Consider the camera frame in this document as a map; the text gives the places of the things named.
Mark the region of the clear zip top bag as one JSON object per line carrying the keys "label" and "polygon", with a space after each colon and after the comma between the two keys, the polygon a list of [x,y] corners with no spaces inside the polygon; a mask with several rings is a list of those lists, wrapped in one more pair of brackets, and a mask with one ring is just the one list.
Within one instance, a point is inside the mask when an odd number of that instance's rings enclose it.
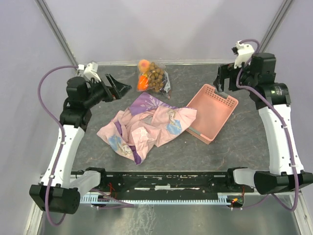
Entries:
{"label": "clear zip top bag", "polygon": [[151,90],[161,93],[168,99],[171,97],[171,83],[166,66],[159,61],[149,61],[142,59],[137,64],[138,82],[136,89],[138,92]]}

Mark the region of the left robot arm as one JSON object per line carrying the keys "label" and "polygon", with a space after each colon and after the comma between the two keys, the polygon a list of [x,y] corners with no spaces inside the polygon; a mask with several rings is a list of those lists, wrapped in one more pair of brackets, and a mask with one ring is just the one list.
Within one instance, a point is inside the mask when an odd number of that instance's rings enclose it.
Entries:
{"label": "left robot arm", "polygon": [[67,81],[67,98],[57,119],[59,134],[49,166],[41,181],[32,185],[29,195],[42,211],[76,213],[80,199],[91,189],[103,191],[108,186],[105,169],[89,167],[71,181],[71,170],[78,146],[91,119],[91,108],[100,102],[121,99],[129,90],[126,85],[106,74],[109,85],[101,79],[81,76]]}

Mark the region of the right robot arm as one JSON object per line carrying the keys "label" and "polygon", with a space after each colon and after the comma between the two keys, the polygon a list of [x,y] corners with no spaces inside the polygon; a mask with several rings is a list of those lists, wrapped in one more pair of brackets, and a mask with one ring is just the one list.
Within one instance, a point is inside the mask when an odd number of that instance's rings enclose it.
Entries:
{"label": "right robot arm", "polygon": [[241,67],[224,64],[218,67],[214,86],[224,90],[229,79],[229,90],[249,91],[263,122],[269,149],[269,170],[231,168],[224,185],[236,191],[247,185],[262,194],[274,194],[299,189],[312,184],[312,173],[306,172],[298,156],[291,127],[291,97],[284,83],[275,82],[276,58],[271,53],[255,53],[249,65]]}

